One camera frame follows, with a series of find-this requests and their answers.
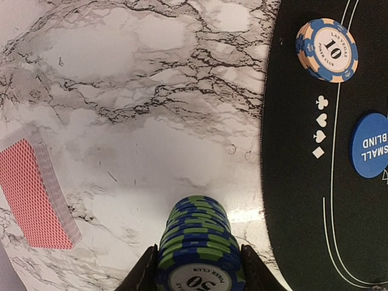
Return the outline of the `blue small blind button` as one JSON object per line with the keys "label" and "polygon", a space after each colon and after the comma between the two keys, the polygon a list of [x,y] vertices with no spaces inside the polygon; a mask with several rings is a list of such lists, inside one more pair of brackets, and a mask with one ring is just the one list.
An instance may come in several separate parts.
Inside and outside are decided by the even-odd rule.
{"label": "blue small blind button", "polygon": [[351,140],[350,156],[356,172],[374,178],[387,167],[387,117],[369,113],[357,123]]}

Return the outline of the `small blue ten chip stack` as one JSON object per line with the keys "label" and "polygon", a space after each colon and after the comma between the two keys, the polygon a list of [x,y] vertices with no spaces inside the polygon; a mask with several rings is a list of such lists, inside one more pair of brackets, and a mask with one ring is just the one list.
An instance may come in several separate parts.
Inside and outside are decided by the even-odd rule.
{"label": "small blue ten chip stack", "polygon": [[329,18],[313,19],[300,28],[295,48],[302,66],[316,79],[348,81],[358,66],[358,50],[351,33]]}

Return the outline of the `clear round dealer button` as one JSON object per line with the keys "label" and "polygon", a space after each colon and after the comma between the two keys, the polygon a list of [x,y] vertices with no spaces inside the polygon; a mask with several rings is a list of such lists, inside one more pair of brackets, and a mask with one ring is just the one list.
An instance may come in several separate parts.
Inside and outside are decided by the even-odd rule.
{"label": "clear round dealer button", "polygon": [[369,289],[369,291],[388,291],[388,288],[380,285],[374,285]]}

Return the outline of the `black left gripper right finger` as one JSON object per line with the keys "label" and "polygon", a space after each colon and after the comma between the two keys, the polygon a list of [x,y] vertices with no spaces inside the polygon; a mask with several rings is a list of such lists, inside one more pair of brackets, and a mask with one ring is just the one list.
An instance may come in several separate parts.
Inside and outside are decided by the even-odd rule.
{"label": "black left gripper right finger", "polygon": [[250,245],[241,246],[246,291],[286,291]]}

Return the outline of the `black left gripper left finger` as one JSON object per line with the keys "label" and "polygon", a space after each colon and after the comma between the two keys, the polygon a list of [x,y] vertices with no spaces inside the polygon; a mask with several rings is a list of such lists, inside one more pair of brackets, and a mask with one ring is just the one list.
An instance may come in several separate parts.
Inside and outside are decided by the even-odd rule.
{"label": "black left gripper left finger", "polygon": [[155,291],[158,246],[150,246],[115,291]]}

